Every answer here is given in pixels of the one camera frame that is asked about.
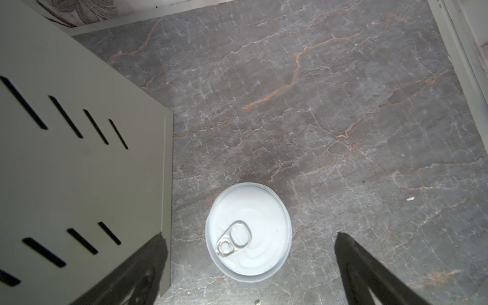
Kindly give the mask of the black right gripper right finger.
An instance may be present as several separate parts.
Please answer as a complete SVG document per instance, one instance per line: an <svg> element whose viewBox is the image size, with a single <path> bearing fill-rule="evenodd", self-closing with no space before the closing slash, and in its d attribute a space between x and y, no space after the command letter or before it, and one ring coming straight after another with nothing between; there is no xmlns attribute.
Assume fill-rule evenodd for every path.
<svg viewBox="0 0 488 305"><path fill-rule="evenodd" d="M428 304L350 235L339 232L334 250L349 304Z"/></svg>

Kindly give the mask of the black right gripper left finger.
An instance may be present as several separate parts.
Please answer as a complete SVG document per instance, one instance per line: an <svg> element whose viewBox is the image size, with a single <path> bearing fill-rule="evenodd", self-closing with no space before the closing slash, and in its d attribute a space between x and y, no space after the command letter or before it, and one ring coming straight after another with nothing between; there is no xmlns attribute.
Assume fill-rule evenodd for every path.
<svg viewBox="0 0 488 305"><path fill-rule="evenodd" d="M156 235L73 304L153 304L169 256Z"/></svg>

